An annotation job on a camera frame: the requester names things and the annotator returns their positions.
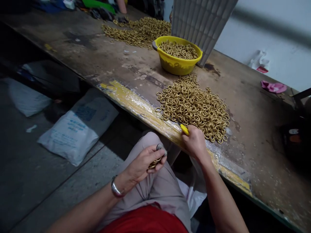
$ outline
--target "red shirt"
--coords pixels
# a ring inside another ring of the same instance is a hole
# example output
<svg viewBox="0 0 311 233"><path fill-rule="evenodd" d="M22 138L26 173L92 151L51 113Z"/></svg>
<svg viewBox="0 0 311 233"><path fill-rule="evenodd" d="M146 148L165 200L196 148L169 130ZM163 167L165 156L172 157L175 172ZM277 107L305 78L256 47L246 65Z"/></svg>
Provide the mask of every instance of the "red shirt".
<svg viewBox="0 0 311 233"><path fill-rule="evenodd" d="M176 216L151 205L130 211L99 231L99 233L111 232L188 233Z"/></svg>

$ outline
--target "white wall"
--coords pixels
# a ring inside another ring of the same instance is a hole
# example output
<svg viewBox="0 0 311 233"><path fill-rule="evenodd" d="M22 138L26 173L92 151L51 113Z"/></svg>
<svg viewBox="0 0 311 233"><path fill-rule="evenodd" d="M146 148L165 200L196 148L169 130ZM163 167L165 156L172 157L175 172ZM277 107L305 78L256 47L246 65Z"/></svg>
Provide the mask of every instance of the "white wall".
<svg viewBox="0 0 311 233"><path fill-rule="evenodd" d="M259 27L251 20L235 17L234 12L215 49L244 64L249 63L256 51L264 50L271 61L266 75L298 91L310 88L311 1L239 0L235 10L270 19L271 23L266 28L264 25ZM271 24L288 30L288 35L284 35L284 31L278 33ZM304 43L308 37L309 45Z"/></svg>

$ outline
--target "silver bracelet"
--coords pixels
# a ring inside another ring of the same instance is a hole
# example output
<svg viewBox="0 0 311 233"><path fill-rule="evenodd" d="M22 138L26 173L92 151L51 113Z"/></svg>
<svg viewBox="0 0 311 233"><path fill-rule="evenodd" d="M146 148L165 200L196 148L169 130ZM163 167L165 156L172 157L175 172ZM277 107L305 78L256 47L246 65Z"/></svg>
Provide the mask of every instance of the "silver bracelet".
<svg viewBox="0 0 311 233"><path fill-rule="evenodd" d="M117 189L116 185L114 184L114 179L116 178L117 176L114 176L111 180L111 190L112 190L112 193L113 195L115 195L116 197L124 197L124 195Z"/></svg>

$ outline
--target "wrist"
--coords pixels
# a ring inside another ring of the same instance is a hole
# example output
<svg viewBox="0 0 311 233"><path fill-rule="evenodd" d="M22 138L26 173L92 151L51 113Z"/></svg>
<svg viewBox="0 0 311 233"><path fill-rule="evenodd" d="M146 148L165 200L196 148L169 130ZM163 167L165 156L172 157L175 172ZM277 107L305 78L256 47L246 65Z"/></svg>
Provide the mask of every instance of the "wrist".
<svg viewBox="0 0 311 233"><path fill-rule="evenodd" d="M121 172L115 179L114 184L116 188L121 192L123 195L126 195L135 184L129 179L129 177L124 173Z"/></svg>
<svg viewBox="0 0 311 233"><path fill-rule="evenodd" d="M201 152L200 154L196 154L195 158L201 166L214 167L211 155L207 150L205 150L204 152Z"/></svg>

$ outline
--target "knee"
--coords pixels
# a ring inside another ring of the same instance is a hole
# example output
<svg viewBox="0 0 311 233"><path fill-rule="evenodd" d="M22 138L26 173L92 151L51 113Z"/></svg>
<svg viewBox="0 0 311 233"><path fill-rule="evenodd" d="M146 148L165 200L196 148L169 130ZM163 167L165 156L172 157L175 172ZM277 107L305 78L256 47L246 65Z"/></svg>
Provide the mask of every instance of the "knee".
<svg viewBox="0 0 311 233"><path fill-rule="evenodd" d="M154 132L148 132L145 136L142 137L144 144L146 145L155 145L161 143L160 138Z"/></svg>
<svg viewBox="0 0 311 233"><path fill-rule="evenodd" d="M159 136L156 133L151 132L151 131L148 132L144 137L146 137L146 139L154 140L154 141L159 141L160 140Z"/></svg>

